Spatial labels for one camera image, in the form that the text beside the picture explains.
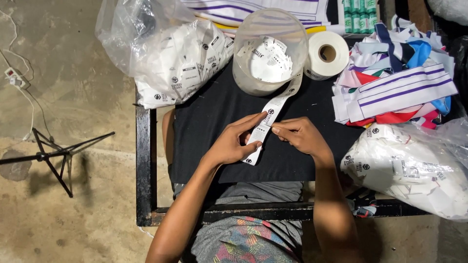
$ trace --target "black metal frame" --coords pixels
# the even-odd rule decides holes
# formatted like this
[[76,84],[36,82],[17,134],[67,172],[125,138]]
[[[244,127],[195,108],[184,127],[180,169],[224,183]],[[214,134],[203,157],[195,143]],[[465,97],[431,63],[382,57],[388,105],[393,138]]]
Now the black metal frame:
[[[70,191],[68,186],[62,180],[63,171],[64,171],[64,168],[65,168],[65,163],[66,163],[67,156],[72,155],[74,150],[76,150],[77,148],[79,148],[79,147],[81,147],[81,146],[83,146],[85,144],[92,143],[92,142],[96,143],[96,142],[98,142],[98,141],[100,141],[102,139],[105,139],[105,138],[115,134],[115,132],[113,131],[113,132],[110,132],[108,134],[105,134],[105,135],[102,135],[102,136],[99,136],[99,137],[96,137],[96,138],[93,138],[93,139],[90,139],[90,140],[87,140],[87,141],[84,141],[84,142],[80,142],[78,144],[75,144],[75,145],[72,145],[72,146],[69,146],[69,147],[63,148],[63,147],[55,144],[53,141],[47,139],[42,133],[38,132],[35,128],[32,128],[32,133],[34,135],[34,138],[36,139],[37,146],[39,147],[40,152],[36,153],[36,155],[29,155],[29,156],[9,158],[9,159],[1,159],[0,160],[0,165],[15,163],[15,162],[21,162],[21,161],[32,161],[32,160],[45,161],[45,163],[47,163],[47,165],[51,169],[52,173],[55,175],[55,177],[60,182],[63,189],[65,189],[66,193],[68,194],[68,196],[70,198],[73,197],[73,193]],[[55,149],[56,151],[51,152],[51,153],[46,153],[45,150],[44,150],[43,144],[49,146],[52,149]],[[49,158],[58,157],[58,156],[63,156],[62,168],[60,169],[60,174],[57,172],[57,170],[55,169],[55,167],[52,165],[51,161],[49,160]]]
[[[168,207],[157,207],[156,182],[156,110],[136,107],[136,205],[138,226],[158,226]],[[371,202],[377,212],[371,217],[394,217],[429,214],[405,202],[396,199],[377,199],[373,194],[365,194],[366,188],[360,188],[348,196],[355,200],[356,208],[367,206]],[[212,205],[202,209],[200,215],[203,224],[231,216],[251,216],[262,220],[312,220],[313,202],[262,203],[241,205]]]

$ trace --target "person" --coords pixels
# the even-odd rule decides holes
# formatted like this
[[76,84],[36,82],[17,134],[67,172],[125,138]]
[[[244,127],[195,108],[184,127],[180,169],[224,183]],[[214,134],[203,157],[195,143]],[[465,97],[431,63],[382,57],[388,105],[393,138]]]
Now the person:
[[[302,262],[301,222],[263,221],[236,216],[202,226],[191,238],[217,170],[242,160],[260,141],[246,144],[250,133],[267,116],[246,116],[229,124],[201,158],[186,185],[176,185],[175,201],[164,216],[148,251],[146,263],[183,262]],[[163,118],[163,140],[168,147],[174,111]],[[307,117],[272,125],[279,140],[308,154],[315,162],[314,227],[328,262],[364,262],[358,249],[356,225],[336,173],[333,154]],[[302,182],[237,183],[226,189],[216,204],[293,202],[300,199]]]

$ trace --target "black cloth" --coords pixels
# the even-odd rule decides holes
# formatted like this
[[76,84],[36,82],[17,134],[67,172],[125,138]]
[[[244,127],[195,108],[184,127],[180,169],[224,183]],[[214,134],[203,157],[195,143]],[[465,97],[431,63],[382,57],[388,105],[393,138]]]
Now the black cloth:
[[[226,125],[250,114],[280,94],[254,97],[240,90],[232,75],[232,61],[184,104],[175,108],[172,183],[187,183],[201,157],[210,149]],[[364,131],[334,122],[331,97],[333,80],[315,81],[303,76],[299,92],[290,97],[276,121],[307,116],[321,132],[339,164]],[[263,143],[257,165],[243,162],[224,165],[218,171],[219,183],[314,181],[313,159],[271,132]]]

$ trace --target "hand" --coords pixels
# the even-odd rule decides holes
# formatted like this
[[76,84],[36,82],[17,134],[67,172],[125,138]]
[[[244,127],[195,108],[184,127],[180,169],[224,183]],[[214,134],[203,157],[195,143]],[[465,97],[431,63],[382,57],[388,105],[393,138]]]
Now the hand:
[[330,147],[307,117],[283,120],[271,125],[271,131],[282,141],[312,157],[333,156]]
[[246,145],[250,138],[248,130],[263,121],[266,116],[267,113],[264,111],[262,113],[246,116],[226,126],[213,146],[211,146],[208,152],[203,156],[203,159],[209,160],[217,166],[240,161],[244,157],[255,152],[257,148],[262,146],[262,143],[260,141],[255,141]]

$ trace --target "power strip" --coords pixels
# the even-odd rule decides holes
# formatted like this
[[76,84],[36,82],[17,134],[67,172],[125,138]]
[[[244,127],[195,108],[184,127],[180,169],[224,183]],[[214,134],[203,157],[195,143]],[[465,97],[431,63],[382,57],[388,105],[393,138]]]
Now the power strip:
[[29,86],[31,86],[31,84],[26,80],[26,78],[24,76],[20,76],[18,72],[12,67],[9,67],[5,71],[5,75],[10,81],[10,84],[17,88],[27,89]]

